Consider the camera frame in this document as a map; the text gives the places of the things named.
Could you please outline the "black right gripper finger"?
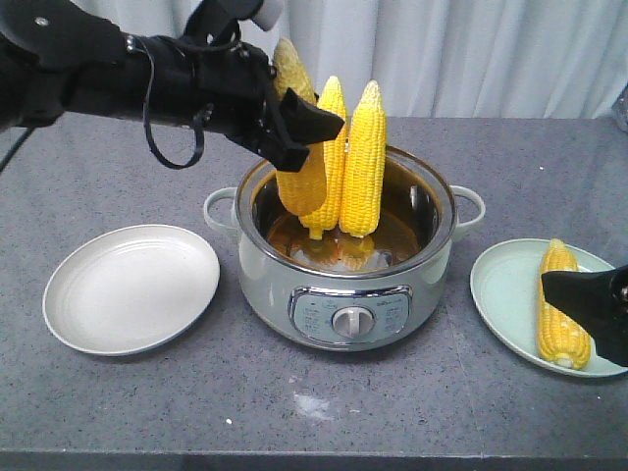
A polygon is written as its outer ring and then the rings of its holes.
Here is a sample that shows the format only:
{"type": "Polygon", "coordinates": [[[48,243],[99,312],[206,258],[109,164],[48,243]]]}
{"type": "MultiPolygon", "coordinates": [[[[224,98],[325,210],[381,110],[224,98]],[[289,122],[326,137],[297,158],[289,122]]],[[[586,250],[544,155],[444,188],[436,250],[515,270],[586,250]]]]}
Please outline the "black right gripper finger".
{"type": "Polygon", "coordinates": [[[581,326],[598,356],[627,366],[627,266],[602,272],[541,275],[546,302],[581,326]]]}

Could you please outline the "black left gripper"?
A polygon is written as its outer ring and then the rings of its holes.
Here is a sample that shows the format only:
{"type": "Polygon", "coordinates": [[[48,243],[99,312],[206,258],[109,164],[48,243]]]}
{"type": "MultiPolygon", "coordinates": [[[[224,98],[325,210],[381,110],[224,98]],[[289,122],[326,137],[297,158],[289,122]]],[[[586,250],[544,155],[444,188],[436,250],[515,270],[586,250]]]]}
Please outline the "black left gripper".
{"type": "Polygon", "coordinates": [[[299,172],[309,145],[337,137],[344,121],[301,98],[292,88],[279,100],[268,56],[241,39],[255,1],[202,1],[179,37],[124,33],[125,52],[146,62],[133,113],[151,151],[153,122],[189,126],[194,151],[206,131],[225,135],[277,170],[299,172]]]}

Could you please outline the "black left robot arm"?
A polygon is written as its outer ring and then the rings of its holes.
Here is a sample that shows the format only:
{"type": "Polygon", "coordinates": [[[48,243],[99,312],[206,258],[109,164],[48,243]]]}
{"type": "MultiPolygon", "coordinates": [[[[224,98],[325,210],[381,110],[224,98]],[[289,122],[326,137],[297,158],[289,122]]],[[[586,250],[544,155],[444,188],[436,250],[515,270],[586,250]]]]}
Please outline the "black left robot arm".
{"type": "Polygon", "coordinates": [[[216,132],[281,171],[296,172],[310,146],[335,138],[343,121],[289,90],[241,22],[277,21],[278,1],[203,1],[179,37],[121,30],[70,1],[1,5],[1,126],[43,128],[65,112],[188,127],[204,151],[216,132]]]}

